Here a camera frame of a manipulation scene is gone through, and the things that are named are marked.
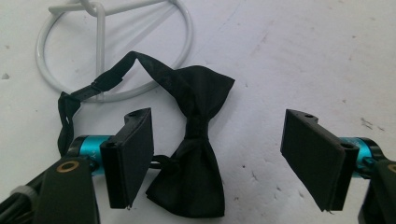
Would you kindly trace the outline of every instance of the white background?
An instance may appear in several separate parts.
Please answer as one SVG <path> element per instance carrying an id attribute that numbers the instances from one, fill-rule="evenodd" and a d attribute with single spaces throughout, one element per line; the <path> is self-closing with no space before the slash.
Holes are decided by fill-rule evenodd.
<path id="1" fill-rule="evenodd" d="M 101 2 L 109 7 L 124 1 Z M 209 125 L 224 182 L 225 217 L 189 219 L 168 213 L 146 198 L 158 173 L 149 171 L 131 211 L 110 209 L 105 178 L 93 179 L 102 223 L 358 223 L 368 181 L 351 181 L 344 211 L 321 213 L 280 154 L 284 114 L 286 108 L 301 110 L 319 117 L 319 124 L 335 135 L 372 138 L 395 160 L 396 3 L 183 2 L 195 32 L 183 66 L 203 65 L 236 80 Z M 50 15 L 48 7 L 62 3 L 0 2 L 1 201 L 59 160 L 60 93 L 37 70 L 35 42 Z M 139 35 L 159 16 L 163 22 L 147 36 Z M 94 80 L 95 23 L 87 13 L 69 13 L 49 34 L 49 69 L 70 89 Z M 129 50 L 171 64 L 185 29 L 181 14 L 169 3 L 107 18 L 106 69 Z M 116 91 L 146 81 L 149 76 L 137 67 Z M 84 104 L 75 116 L 76 135 L 114 134 L 125 114 L 144 107 L 152 108 L 155 153 L 171 155 L 183 138 L 185 118 L 162 88 L 122 102 Z"/>

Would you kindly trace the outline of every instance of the teal metal part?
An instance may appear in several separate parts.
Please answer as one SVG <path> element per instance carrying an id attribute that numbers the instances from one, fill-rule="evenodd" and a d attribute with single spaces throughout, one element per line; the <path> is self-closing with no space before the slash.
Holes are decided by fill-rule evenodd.
<path id="1" fill-rule="evenodd" d="M 371 153 L 370 148 L 367 146 L 367 144 L 363 140 L 361 140 L 357 137 L 340 137 L 340 140 L 344 143 L 354 145 L 360 149 L 358 158 L 356 159 L 357 169 L 353 173 L 353 177 L 360 177 L 361 175 L 356 171 L 363 170 L 364 168 L 367 168 L 368 167 L 367 162 L 373 161 L 372 160 L 373 155 Z"/>
<path id="2" fill-rule="evenodd" d="M 90 135 L 85 138 L 81 145 L 79 156 L 89 156 L 92 161 L 96 163 L 96 169 L 92 175 L 104 175 L 105 170 L 102 162 L 102 155 L 100 153 L 100 145 L 108 140 L 110 135 Z"/>

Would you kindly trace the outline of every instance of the white wire stand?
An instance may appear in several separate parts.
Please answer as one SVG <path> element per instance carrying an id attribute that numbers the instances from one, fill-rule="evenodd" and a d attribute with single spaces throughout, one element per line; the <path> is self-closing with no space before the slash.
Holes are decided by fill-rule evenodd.
<path id="1" fill-rule="evenodd" d="M 52 28 L 53 24 L 61 18 L 61 16 L 65 12 L 69 11 L 81 11 L 86 10 L 91 16 L 97 18 L 97 37 L 96 37 L 96 76 L 98 77 L 104 72 L 104 64 L 105 64 L 105 29 L 106 29 L 106 16 L 114 15 L 117 13 L 129 11 L 132 9 L 146 7 L 154 4 L 158 4 L 164 2 L 166 0 L 138 0 L 134 1 L 130 4 L 125 4 L 113 8 L 104 8 L 101 3 L 98 2 L 90 2 L 89 0 L 77 0 L 72 3 L 50 7 L 49 12 L 51 15 L 44 23 L 43 28 L 41 29 L 37 43 L 35 46 L 35 61 L 37 63 L 38 70 L 41 75 L 48 81 L 48 83 L 57 91 L 64 91 L 67 93 L 73 92 L 73 90 L 66 88 L 66 86 L 62 85 L 51 73 L 46 64 L 46 58 L 44 55 L 44 47 L 46 45 L 47 36 Z M 186 41 L 184 43 L 183 49 L 178 55 L 175 62 L 172 64 L 173 68 L 179 68 L 183 62 L 186 60 L 192 44 L 192 21 L 191 15 L 189 11 L 186 9 L 183 3 L 179 0 L 169 0 L 169 2 L 173 3 L 178 7 L 183 15 L 183 18 L 186 22 L 187 26 L 187 35 Z M 135 97 L 136 95 L 142 94 L 146 91 L 149 91 L 155 88 L 158 84 L 155 81 L 150 81 L 140 87 L 135 89 L 112 93 L 112 94 L 101 94 L 96 98 L 91 98 L 86 100 L 87 102 L 114 102 L 125 100 L 128 98 Z"/>

